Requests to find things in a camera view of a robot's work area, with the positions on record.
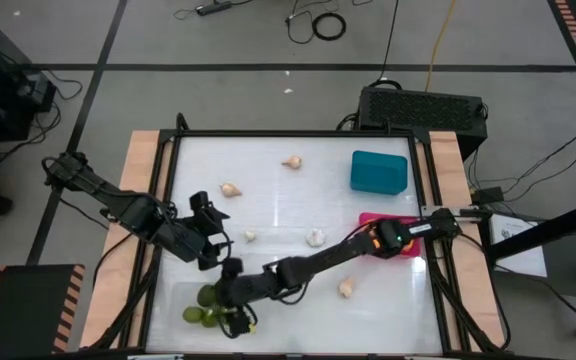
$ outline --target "floor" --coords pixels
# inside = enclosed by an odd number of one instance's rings
[[[383,62],[394,1],[354,7],[339,0],[348,29],[338,41],[291,43],[284,19],[290,0],[256,0],[208,17],[173,12],[207,0],[0,0],[0,28],[33,62],[84,85],[58,100],[63,120],[41,145],[26,147],[0,168],[0,193],[15,201],[0,217],[0,265],[24,264],[47,232],[41,264],[93,269],[105,231],[49,201],[40,159],[85,152],[96,171],[118,182],[133,130],[170,128],[177,112],[193,129],[333,129],[354,111],[362,86]],[[401,0],[385,76],[423,90],[449,1]],[[326,4],[335,8],[334,1]],[[324,11],[313,5],[315,15]],[[489,138],[478,177],[517,176],[576,133],[576,38],[560,27],[554,0],[458,0],[439,48],[431,90],[481,96],[490,108]],[[322,24],[323,31],[334,24]],[[308,34],[305,17],[291,27]],[[64,93],[76,90],[60,84]],[[11,144],[0,144],[0,150]],[[531,181],[576,158],[576,142]],[[94,201],[66,200],[91,214]],[[534,187],[515,211],[553,217],[576,207],[576,164]],[[52,226],[41,227],[42,218]],[[495,276],[521,355],[576,359],[576,317],[546,290]],[[91,293],[84,284],[70,347],[76,349]]]

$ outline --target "black stand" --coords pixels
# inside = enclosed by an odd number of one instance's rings
[[[576,209],[552,220],[510,237],[501,243],[489,245],[489,260],[497,260],[522,253],[537,246],[544,246],[548,280],[566,295],[576,296],[576,242],[570,236],[576,233]]]

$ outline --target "garlic clove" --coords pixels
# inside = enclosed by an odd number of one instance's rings
[[[326,234],[321,229],[312,229],[306,235],[306,242],[310,247],[321,247],[326,242]]]
[[[257,238],[257,234],[252,231],[244,231],[244,237],[246,238],[246,242],[251,242]]]
[[[281,165],[289,166],[291,169],[297,170],[301,167],[301,158],[293,155],[288,160],[281,163]]]
[[[355,280],[353,278],[347,278],[339,284],[339,294],[346,299],[352,295],[352,289],[355,286]]]
[[[240,196],[241,190],[237,189],[237,187],[230,183],[225,183],[223,185],[219,185],[221,187],[221,193],[225,197],[233,197],[233,196]]]

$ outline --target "pink tray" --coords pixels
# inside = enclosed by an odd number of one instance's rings
[[[377,219],[400,219],[402,223],[409,224],[415,222],[418,219],[414,216],[397,216],[397,215],[386,215],[386,214],[375,214],[375,213],[361,213],[359,214],[359,224],[365,224],[369,221]],[[421,255],[421,239],[413,239],[412,245],[404,249],[400,256],[417,257]]]

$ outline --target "teal box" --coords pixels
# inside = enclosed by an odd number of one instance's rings
[[[403,156],[355,151],[350,188],[397,195],[408,187],[408,160]]]

